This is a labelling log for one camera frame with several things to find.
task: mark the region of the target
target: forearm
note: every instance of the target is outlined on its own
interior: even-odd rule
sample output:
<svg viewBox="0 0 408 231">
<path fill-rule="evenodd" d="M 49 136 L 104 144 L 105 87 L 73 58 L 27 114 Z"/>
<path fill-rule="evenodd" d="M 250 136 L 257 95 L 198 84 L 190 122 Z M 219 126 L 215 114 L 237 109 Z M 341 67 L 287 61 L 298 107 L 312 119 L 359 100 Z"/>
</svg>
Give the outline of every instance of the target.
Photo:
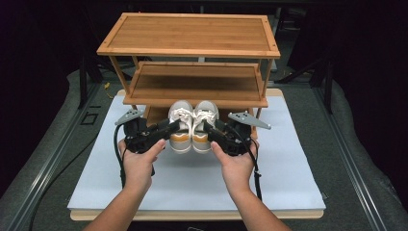
<svg viewBox="0 0 408 231">
<path fill-rule="evenodd" d="M 230 194 L 249 231 L 291 230 L 250 189 Z"/>
<path fill-rule="evenodd" d="M 122 190 L 85 230 L 127 230 L 145 192 Z"/>
</svg>

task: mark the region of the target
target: white surface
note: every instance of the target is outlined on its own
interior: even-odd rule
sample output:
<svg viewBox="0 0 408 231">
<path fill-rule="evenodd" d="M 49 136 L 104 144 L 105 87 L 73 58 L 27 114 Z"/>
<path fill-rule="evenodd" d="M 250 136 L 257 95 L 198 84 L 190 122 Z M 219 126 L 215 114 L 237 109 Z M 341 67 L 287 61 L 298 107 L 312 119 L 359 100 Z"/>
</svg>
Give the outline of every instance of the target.
<svg viewBox="0 0 408 231">
<path fill-rule="evenodd" d="M 121 190 L 114 150 L 115 122 L 130 106 L 116 96 L 105 118 L 84 171 L 68 204 L 71 210 L 104 209 Z M 271 210 L 324 210 L 325 205 L 281 96 L 268 97 L 260 119 L 272 128 L 258 128 L 259 169 L 264 203 Z M 119 132 L 118 139 L 124 137 Z M 175 154 L 167 148 L 155 162 L 153 185 L 140 210 L 236 211 L 222 180 L 215 155 L 193 150 Z"/>
</svg>

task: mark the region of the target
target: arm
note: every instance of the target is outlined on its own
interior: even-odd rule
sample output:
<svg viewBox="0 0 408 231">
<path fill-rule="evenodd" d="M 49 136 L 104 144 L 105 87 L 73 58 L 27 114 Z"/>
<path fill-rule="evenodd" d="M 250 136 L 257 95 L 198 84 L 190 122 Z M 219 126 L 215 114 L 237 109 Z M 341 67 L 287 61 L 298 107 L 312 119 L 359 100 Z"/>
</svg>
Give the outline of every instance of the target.
<svg viewBox="0 0 408 231">
<path fill-rule="evenodd" d="M 165 140 L 160 140 L 143 154 L 135 154 L 129 150 L 124 153 L 125 187 L 85 230 L 127 230 L 151 186 L 152 164 L 165 145 Z M 119 143 L 119 149 L 120 153 L 124 152 L 124 141 Z"/>
<path fill-rule="evenodd" d="M 246 228 L 251 231 L 291 230 L 250 189 L 249 177 L 254 166 L 249 154 L 229 156 L 214 141 L 211 147 L 221 162 L 225 185 Z M 257 155 L 255 144 L 252 144 L 250 148 L 252 153 Z"/>
</svg>

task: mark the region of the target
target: white sneaker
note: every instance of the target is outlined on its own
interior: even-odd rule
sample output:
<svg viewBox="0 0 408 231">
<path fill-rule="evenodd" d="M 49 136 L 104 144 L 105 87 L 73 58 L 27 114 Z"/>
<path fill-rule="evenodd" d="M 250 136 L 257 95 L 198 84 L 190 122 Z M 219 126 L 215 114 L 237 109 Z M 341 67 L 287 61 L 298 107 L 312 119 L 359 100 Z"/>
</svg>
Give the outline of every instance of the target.
<svg viewBox="0 0 408 231">
<path fill-rule="evenodd" d="M 174 152 L 183 154 L 191 149 L 192 105 L 186 100 L 175 102 L 168 111 L 170 123 L 180 119 L 180 129 L 170 136 L 169 142 Z"/>
<path fill-rule="evenodd" d="M 204 100 L 197 104 L 192 117 L 192 147 L 198 153 L 205 154 L 211 150 L 208 134 L 204 131 L 204 119 L 214 126 L 219 118 L 217 105 L 211 101 Z"/>
</svg>

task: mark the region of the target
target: shelf board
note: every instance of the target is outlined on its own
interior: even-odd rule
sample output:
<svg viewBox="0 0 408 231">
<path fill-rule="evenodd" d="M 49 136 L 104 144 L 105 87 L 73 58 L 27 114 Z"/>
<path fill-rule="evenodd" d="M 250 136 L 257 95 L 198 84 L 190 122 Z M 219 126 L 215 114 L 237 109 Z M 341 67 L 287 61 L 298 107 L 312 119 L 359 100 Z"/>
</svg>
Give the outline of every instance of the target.
<svg viewBox="0 0 408 231">
<path fill-rule="evenodd" d="M 184 99 L 219 108 L 266 108 L 257 64 L 140 62 L 124 104 L 169 107 Z"/>
</svg>

